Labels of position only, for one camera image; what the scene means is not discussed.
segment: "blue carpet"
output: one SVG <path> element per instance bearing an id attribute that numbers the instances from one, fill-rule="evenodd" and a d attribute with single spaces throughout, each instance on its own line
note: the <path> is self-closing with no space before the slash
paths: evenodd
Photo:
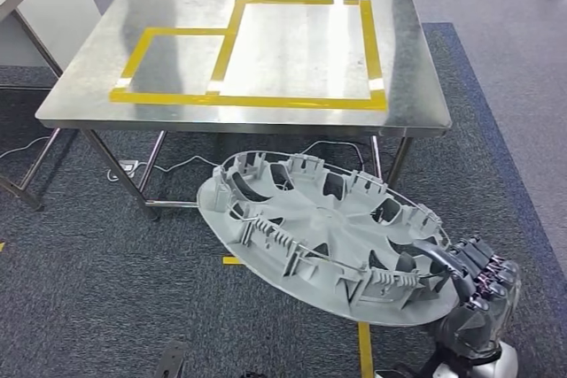
<path id="1" fill-rule="evenodd" d="M 442 138 L 416 141 L 400 191 L 439 214 L 453 240 L 480 235 L 519 263 L 523 293 L 506 341 L 517 347 L 520 376 L 567 376 L 564 276 L 453 27 L 424 27 L 454 126 Z M 37 107 L 31 97 L 16 103 L 18 96 L 0 97 L 3 135 Z M 8 113 L 6 105 L 17 108 Z M 17 138 L 37 133 L 30 126 L 27 137 L 22 127 Z M 168 210 L 159 223 L 146 220 L 75 135 L 64 132 L 34 182 L 33 190 L 44 194 L 45 212 L 0 193 L 5 242 L 0 252 L 0 376 L 149 377 L 172 338 L 190 344 L 188 377 L 237 378 L 251 369 L 269 378 L 359 376 L 356 324 L 297 302 L 244 267 L 222 266 L 225 249 L 197 212 Z M 119 158 L 146 159 L 156 134 L 103 137 Z M 314 139 L 173 133 L 158 164 L 195 153 L 220 162 L 253 147 L 298 151 Z M 368 139 L 356 141 L 371 164 Z M 381 141 L 386 169 L 397 142 Z M 317 147 L 313 154 L 358 166 L 350 150 Z M 5 158 L 0 170 L 20 171 L 33 155 Z M 192 199 L 210 174 L 200 164 L 156 172 L 148 192 Z M 433 349 L 414 328 L 372 327 L 371 342 L 376 367 L 418 367 Z"/>
<path id="2" fill-rule="evenodd" d="M 451 50 L 461 79 L 467 87 L 469 102 L 476 110 L 476 119 L 480 123 L 482 136 L 494 164 L 505 184 L 511 204 L 516 207 L 518 220 L 529 243 L 532 255 L 541 276 L 547 277 L 544 281 L 546 294 L 553 306 L 557 326 L 561 329 L 563 338 L 567 338 L 567 281 L 455 27 L 451 23 L 424 24 L 424 30 L 427 33 L 440 32 Z"/>

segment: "black object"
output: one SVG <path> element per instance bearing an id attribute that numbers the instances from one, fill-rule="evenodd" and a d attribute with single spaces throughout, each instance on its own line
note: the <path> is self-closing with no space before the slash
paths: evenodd
<path id="1" fill-rule="evenodd" d="M 190 347 L 186 343 L 171 341 L 161 356 L 155 378 L 183 378 L 184 356 Z"/>

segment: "carpet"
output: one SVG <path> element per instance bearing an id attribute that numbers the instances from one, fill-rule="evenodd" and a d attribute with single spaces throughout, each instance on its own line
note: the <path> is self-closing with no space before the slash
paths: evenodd
<path id="1" fill-rule="evenodd" d="M 455 29 L 424 29 L 454 125 L 445 137 L 416 141 L 399 191 L 439 214 L 453 240 L 480 235 L 519 263 L 523 293 L 506 341 L 518 349 L 520 376 L 567 376 L 563 274 Z M 102 136 L 119 158 L 145 160 L 157 134 Z M 298 151 L 316 139 L 171 133 L 158 164 L 195 153 L 220 162 L 250 148 Z M 344 140 L 360 143 L 371 167 L 367 139 Z M 397 142 L 381 141 L 385 163 Z M 359 166 L 349 148 L 312 154 Z M 2 164 L 17 168 L 33 155 Z M 296 301 L 243 266 L 223 266 L 225 249 L 198 212 L 165 210 L 149 222 L 106 173 L 82 135 L 66 131 L 32 185 L 45 211 L 0 193 L 0 376 L 149 377 L 173 338 L 190 346 L 187 377 L 360 376 L 356 323 Z M 156 171 L 147 192 L 194 199 L 210 174 L 199 163 Z M 371 343 L 377 368 L 418 367 L 432 349 L 415 328 L 371 327 Z"/>

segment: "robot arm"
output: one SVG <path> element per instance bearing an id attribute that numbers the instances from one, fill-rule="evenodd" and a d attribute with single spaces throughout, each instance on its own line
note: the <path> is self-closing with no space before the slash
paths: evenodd
<path id="1" fill-rule="evenodd" d="M 516 377 L 517 354 L 500 339 L 517 304 L 517 264 L 496 256 L 476 237 L 447 251 L 422 240 L 413 245 L 448 274 L 459 296 L 448 315 L 430 325 L 437 350 L 416 378 Z M 377 375 L 388 376 L 403 375 Z"/>

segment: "stainless steel table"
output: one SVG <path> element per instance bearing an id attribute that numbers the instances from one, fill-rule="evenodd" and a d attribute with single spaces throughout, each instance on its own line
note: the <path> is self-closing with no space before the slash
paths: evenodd
<path id="1" fill-rule="evenodd" d="M 414 137 L 451 118 L 412 0 L 115 0 L 38 110 L 80 128 L 149 217 L 165 132 Z M 98 129 L 160 130 L 136 187 Z"/>
<path id="2" fill-rule="evenodd" d="M 23 1 L 23 0 L 0 0 L 0 21 L 11 14 L 14 16 L 21 25 L 22 29 L 23 29 L 23 31 L 29 38 L 30 41 L 32 41 L 32 43 L 33 43 L 33 45 L 39 52 L 39 54 L 41 54 L 42 57 L 45 59 L 45 61 L 48 64 L 48 66 L 51 68 L 51 70 L 54 74 L 57 77 L 60 77 L 63 74 L 61 68 L 59 67 L 59 65 L 49 53 L 49 51 L 45 48 L 45 46 L 44 46 L 44 44 L 42 43 L 41 40 L 39 40 L 39 38 L 27 23 L 27 21 L 26 21 L 26 19 L 24 19 L 23 16 L 20 13 L 20 11 L 18 11 L 17 7 Z M 0 86 L 0 89 L 33 90 L 37 88 Z M 55 139 L 59 135 L 60 131 L 60 128 L 56 128 L 51 133 L 48 142 L 41 150 L 41 152 L 39 152 L 39 154 L 35 159 L 35 161 L 33 162 L 32 167 L 30 167 L 27 171 L 27 173 L 26 173 L 23 179 L 22 179 L 21 183 L 16 184 L 10 181 L 6 177 L 0 175 L 0 188 L 5 189 L 8 192 L 11 193 L 12 195 L 20 198 L 21 200 L 30 205 L 34 210 L 42 209 L 42 206 L 41 201 L 29 193 L 27 191 L 27 188 L 30 183 L 32 183 L 35 174 L 38 173 L 39 167 L 41 167 L 41 165 L 44 162 L 48 152 L 49 152 Z"/>

